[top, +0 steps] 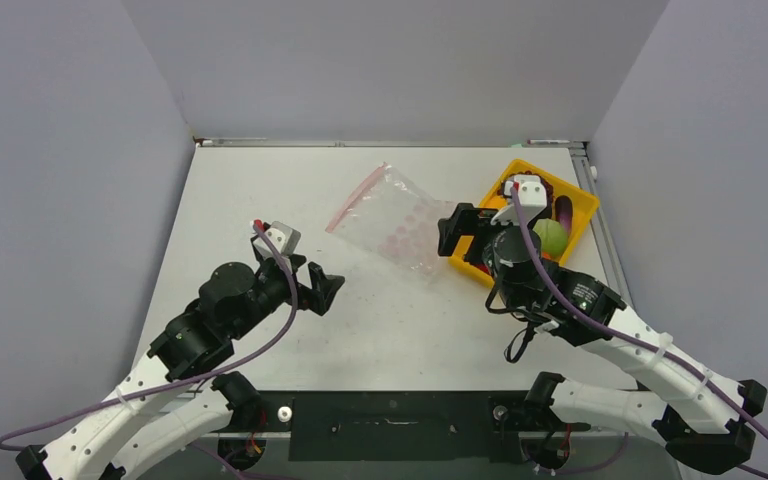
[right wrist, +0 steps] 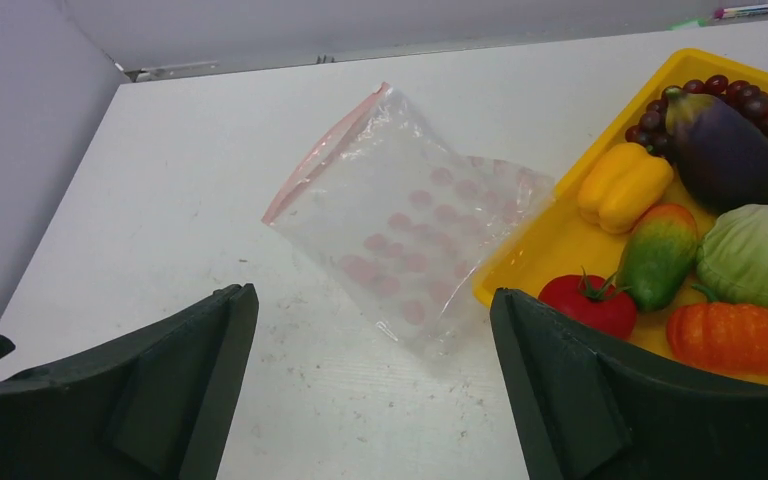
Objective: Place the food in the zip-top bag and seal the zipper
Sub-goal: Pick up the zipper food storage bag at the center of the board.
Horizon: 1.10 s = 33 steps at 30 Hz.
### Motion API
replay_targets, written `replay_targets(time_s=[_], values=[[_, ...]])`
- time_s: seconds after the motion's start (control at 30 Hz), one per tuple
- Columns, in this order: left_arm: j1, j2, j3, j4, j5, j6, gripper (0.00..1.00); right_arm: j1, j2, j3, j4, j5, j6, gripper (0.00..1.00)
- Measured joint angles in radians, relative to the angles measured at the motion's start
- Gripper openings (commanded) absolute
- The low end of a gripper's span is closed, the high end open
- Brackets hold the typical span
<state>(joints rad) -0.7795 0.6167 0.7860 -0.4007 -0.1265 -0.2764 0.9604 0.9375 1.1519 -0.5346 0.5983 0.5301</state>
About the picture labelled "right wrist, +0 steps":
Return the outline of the yellow bell pepper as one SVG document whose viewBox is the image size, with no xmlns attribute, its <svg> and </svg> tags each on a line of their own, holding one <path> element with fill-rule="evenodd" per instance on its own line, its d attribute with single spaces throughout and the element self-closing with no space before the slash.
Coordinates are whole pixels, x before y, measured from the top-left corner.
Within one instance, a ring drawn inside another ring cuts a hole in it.
<svg viewBox="0 0 768 480">
<path fill-rule="evenodd" d="M 579 212 L 607 233 L 626 233 L 661 199 L 673 178 L 673 167 L 643 146 L 617 144 L 584 179 L 577 195 Z"/>
</svg>

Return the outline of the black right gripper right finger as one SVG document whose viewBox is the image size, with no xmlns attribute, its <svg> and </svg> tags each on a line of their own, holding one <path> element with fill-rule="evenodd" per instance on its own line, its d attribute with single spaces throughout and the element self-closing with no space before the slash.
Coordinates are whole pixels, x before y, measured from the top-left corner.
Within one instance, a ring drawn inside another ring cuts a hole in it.
<svg viewBox="0 0 768 480">
<path fill-rule="evenodd" d="M 490 321 L 533 479 L 768 479 L 768 386 L 708 373 L 500 289 Z"/>
</svg>

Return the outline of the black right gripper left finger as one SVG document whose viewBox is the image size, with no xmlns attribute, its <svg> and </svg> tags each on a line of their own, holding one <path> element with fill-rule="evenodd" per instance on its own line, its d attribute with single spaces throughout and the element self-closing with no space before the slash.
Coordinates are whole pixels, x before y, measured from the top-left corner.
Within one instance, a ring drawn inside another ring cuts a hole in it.
<svg viewBox="0 0 768 480">
<path fill-rule="evenodd" d="M 0 381 L 0 479 L 213 479 L 257 325 L 252 284 Z M 0 359 L 15 346 L 0 335 Z"/>
</svg>

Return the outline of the clear pink-dotted zip bag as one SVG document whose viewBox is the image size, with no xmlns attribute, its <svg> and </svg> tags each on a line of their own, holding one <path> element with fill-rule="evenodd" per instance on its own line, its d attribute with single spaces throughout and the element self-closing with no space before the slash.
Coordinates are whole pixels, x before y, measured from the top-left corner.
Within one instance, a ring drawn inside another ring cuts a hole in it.
<svg viewBox="0 0 768 480">
<path fill-rule="evenodd" d="M 477 270 L 554 187 L 545 173 L 455 152 L 382 84 L 318 141 L 263 222 L 389 338 L 434 358 L 455 349 L 477 311 Z"/>
</svg>

